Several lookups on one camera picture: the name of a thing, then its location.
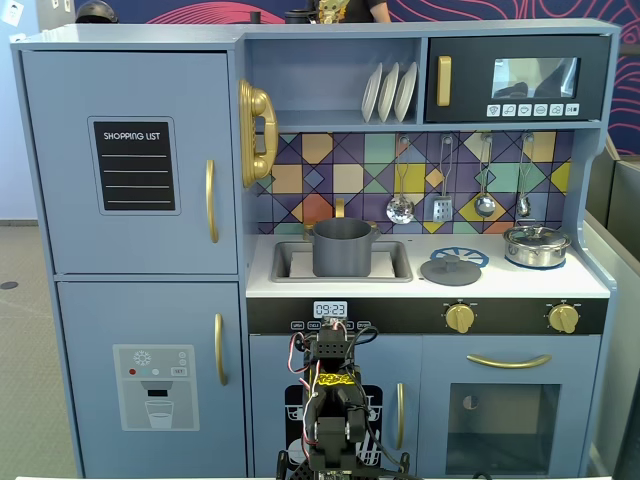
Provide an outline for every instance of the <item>shelf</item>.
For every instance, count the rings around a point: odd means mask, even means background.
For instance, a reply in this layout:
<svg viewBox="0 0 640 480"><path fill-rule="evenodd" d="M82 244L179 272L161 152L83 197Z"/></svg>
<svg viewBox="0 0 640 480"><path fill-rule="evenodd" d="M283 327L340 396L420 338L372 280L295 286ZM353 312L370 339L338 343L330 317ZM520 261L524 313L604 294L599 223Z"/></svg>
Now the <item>shelf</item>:
<svg viewBox="0 0 640 480"><path fill-rule="evenodd" d="M299 132L412 132L423 130L415 121L398 122L389 114L382 123L377 114L365 123L360 110L282 110L277 111L280 133Z"/></svg>
<svg viewBox="0 0 640 480"><path fill-rule="evenodd" d="M576 122L487 122L487 123L425 123L417 124L415 118L402 123L389 114L382 123L374 113L365 123L360 110L279 110L276 111L280 133L305 132L455 132L471 130L582 130L602 127L600 121Z"/></svg>

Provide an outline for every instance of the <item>microwave handle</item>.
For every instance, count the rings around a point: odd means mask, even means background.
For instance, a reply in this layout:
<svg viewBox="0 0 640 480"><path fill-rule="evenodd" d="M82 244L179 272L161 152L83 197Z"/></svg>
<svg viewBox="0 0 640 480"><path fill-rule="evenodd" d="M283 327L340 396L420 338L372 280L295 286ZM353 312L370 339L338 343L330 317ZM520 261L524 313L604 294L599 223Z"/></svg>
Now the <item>microwave handle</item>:
<svg viewBox="0 0 640 480"><path fill-rule="evenodd" d="M451 57L438 57L438 98L439 107L451 104Z"/></svg>

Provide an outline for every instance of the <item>microwave window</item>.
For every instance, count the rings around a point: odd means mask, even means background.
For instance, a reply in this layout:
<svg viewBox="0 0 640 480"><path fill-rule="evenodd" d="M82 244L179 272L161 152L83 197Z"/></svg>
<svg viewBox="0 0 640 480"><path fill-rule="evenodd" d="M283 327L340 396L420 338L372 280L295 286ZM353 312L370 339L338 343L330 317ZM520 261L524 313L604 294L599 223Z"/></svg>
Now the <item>microwave window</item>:
<svg viewBox="0 0 640 480"><path fill-rule="evenodd" d="M573 98L577 58L498 58L492 98Z"/></svg>

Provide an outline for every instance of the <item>stove burner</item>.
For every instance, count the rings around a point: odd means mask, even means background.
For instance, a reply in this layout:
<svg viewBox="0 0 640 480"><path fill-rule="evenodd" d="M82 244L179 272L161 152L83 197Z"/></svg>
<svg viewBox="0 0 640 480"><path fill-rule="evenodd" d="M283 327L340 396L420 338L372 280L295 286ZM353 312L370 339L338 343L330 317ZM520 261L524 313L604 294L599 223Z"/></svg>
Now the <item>stove burner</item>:
<svg viewBox="0 0 640 480"><path fill-rule="evenodd" d="M468 262L475 263L480 268L484 268L489 265L489 257L487 257L480 250L467 247L445 247L434 250L431 254L431 260L436 258L446 257L447 255L456 255L460 257L460 260L466 260Z"/></svg>

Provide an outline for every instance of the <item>microwave buttons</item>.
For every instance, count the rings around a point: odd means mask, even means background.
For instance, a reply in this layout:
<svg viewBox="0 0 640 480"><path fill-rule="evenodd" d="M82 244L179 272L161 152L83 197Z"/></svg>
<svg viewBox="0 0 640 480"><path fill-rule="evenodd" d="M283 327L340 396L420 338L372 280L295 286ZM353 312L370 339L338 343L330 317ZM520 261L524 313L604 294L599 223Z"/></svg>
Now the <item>microwave buttons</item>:
<svg viewBox="0 0 640 480"><path fill-rule="evenodd" d="M518 105L518 116L519 117L530 117L531 116L531 107L532 107L532 105L529 104L529 103Z"/></svg>
<svg viewBox="0 0 640 480"><path fill-rule="evenodd" d="M533 106L534 117L545 117L549 111L549 105L546 103L536 103Z"/></svg>
<svg viewBox="0 0 640 480"><path fill-rule="evenodd" d="M487 117L499 117L500 105L487 105Z"/></svg>
<svg viewBox="0 0 640 480"><path fill-rule="evenodd" d="M570 117L574 117L576 115L578 115L578 112L580 111L580 104L579 103L567 103L566 106L566 110L564 111L564 114Z"/></svg>
<svg viewBox="0 0 640 480"><path fill-rule="evenodd" d="M516 116L516 105L514 103L509 103L502 106L502 116L503 117L515 117Z"/></svg>
<svg viewBox="0 0 640 480"><path fill-rule="evenodd" d="M562 103L552 103L549 115L552 117L561 117L564 113L564 105Z"/></svg>

